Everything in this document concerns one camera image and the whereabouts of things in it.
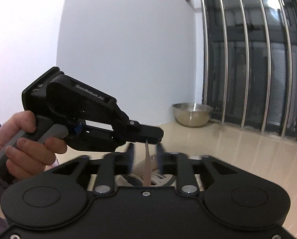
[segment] screw head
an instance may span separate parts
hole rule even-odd
[[[195,191],[197,191],[197,188],[194,185],[185,185],[181,187],[181,190],[186,193],[194,193]]]
[[[95,192],[103,194],[103,193],[107,193],[110,191],[110,187],[107,185],[99,185],[95,187]]]
[[[142,195],[147,197],[147,196],[151,195],[151,193],[149,191],[144,191],[144,192],[142,192]]]

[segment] metal screw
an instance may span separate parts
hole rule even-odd
[[[195,191],[197,191],[197,188],[194,185],[185,185],[185,186],[181,187],[181,190],[186,193],[194,193]]]
[[[96,186],[95,187],[95,191],[97,192],[97,193],[107,193],[107,192],[109,192],[110,191],[110,187],[109,186],[107,186],[107,185],[99,185],[99,186]]]
[[[20,239],[20,236],[19,235],[11,235],[10,239]]]
[[[149,191],[144,191],[142,193],[142,195],[145,196],[145,197],[147,197],[147,196],[151,195],[151,193]]]

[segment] metal bowl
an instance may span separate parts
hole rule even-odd
[[[198,103],[173,104],[173,114],[176,120],[187,127],[200,127],[208,122],[213,108]]]

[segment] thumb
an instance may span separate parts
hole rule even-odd
[[[36,130],[36,117],[31,111],[18,112],[12,116],[13,123],[27,133],[33,133]]]

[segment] beige tile floor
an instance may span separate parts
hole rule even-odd
[[[160,125],[164,130],[163,145],[168,152],[182,152],[189,156],[212,155],[282,186],[290,195],[291,209],[284,223],[297,238],[297,142],[281,140],[220,124],[202,128],[187,128],[176,122]],[[117,151],[124,151],[126,146]],[[135,164],[145,158],[145,145],[136,144]],[[155,153],[150,146],[150,154]],[[79,152],[71,148],[58,156],[63,163],[81,154],[93,159],[103,153]]]

